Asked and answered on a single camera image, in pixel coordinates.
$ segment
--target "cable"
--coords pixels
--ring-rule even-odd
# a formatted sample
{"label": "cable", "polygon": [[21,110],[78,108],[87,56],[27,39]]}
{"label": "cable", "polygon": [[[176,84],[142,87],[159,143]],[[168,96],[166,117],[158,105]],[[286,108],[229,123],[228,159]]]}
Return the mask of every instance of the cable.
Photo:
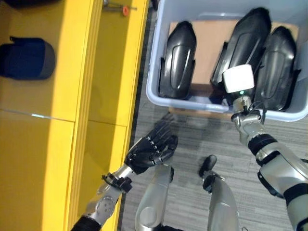
{"label": "cable", "polygon": [[266,110],[266,107],[265,107],[265,105],[264,105],[264,103],[262,101],[255,101],[255,102],[253,102],[249,106],[249,108],[248,108],[248,114],[247,115],[252,114],[254,112],[254,108],[258,108],[260,105],[262,105],[262,116],[261,116],[260,121],[261,121],[262,124],[264,124],[264,122],[265,122],[265,114],[266,114],[267,110]]}

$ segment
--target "yellow panel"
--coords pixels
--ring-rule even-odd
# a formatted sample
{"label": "yellow panel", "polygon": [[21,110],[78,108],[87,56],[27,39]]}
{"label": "yellow panel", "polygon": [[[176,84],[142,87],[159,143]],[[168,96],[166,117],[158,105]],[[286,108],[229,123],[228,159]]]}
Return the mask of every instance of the yellow panel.
{"label": "yellow panel", "polygon": [[126,128],[99,122],[88,123],[78,216],[85,211],[87,202],[102,184],[101,176],[109,172],[109,163],[122,164]]}
{"label": "yellow panel", "polygon": [[102,0],[91,0],[90,8],[92,9],[92,12],[89,15],[90,24],[87,28],[87,37],[84,46],[84,63],[82,68],[83,77],[80,80],[78,91],[64,230],[68,230],[69,227],[72,227],[77,217],[81,169],[89,115],[90,92],[102,5]]}
{"label": "yellow panel", "polygon": [[63,230],[73,129],[0,111],[0,230]]}
{"label": "yellow panel", "polygon": [[148,1],[122,1],[137,7],[129,18],[104,12],[95,58],[90,120],[128,126],[138,79]]}
{"label": "yellow panel", "polygon": [[58,0],[22,9],[0,2],[0,44],[10,35],[40,37],[53,46],[57,60],[47,80],[0,77],[0,109],[75,120],[91,7],[89,0]]}

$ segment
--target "gray carpet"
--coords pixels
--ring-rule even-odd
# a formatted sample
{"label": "gray carpet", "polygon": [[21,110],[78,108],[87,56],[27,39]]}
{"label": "gray carpet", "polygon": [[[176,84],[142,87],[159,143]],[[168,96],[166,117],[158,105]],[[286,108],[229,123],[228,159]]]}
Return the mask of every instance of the gray carpet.
{"label": "gray carpet", "polygon": [[[156,12],[148,14],[136,112],[131,143],[147,134],[167,108],[152,104],[146,97],[148,63],[150,60]],[[283,142],[301,158],[307,154],[308,118],[285,123],[266,120],[271,135]],[[214,170],[226,178],[239,210],[241,227],[249,231],[291,231],[285,201],[271,196],[257,178],[258,165],[250,151],[239,142],[239,134],[231,121],[176,116],[172,129],[179,137],[173,158],[175,176],[169,187],[165,225],[186,231],[205,231],[210,195],[202,189],[197,172],[205,156],[215,154]],[[118,230],[133,231],[138,204],[153,176],[153,169],[133,179],[133,189],[124,196]]]}

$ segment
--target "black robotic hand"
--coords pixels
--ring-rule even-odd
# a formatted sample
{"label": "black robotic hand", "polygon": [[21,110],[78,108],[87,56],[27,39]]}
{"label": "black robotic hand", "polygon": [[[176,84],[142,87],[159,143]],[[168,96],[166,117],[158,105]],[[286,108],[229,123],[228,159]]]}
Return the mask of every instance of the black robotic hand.
{"label": "black robotic hand", "polygon": [[169,121],[161,120],[129,150],[124,163],[136,174],[161,164],[173,156],[178,137],[172,135]]}

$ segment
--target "white plastic bin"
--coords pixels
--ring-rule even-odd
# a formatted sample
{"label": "white plastic bin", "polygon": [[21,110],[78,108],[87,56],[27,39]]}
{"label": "white plastic bin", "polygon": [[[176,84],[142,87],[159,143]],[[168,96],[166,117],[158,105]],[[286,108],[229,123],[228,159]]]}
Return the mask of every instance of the white plastic bin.
{"label": "white plastic bin", "polygon": [[291,23],[299,27],[295,67],[301,69],[290,107],[283,112],[267,111],[267,119],[300,120],[308,114],[308,1],[307,0],[161,0],[154,33],[150,70],[146,86],[149,100],[160,106],[226,113],[230,108],[212,104],[207,97],[192,96],[175,100],[158,96],[160,58],[165,56],[171,22],[183,20],[240,19],[252,8],[265,7],[272,21]]}

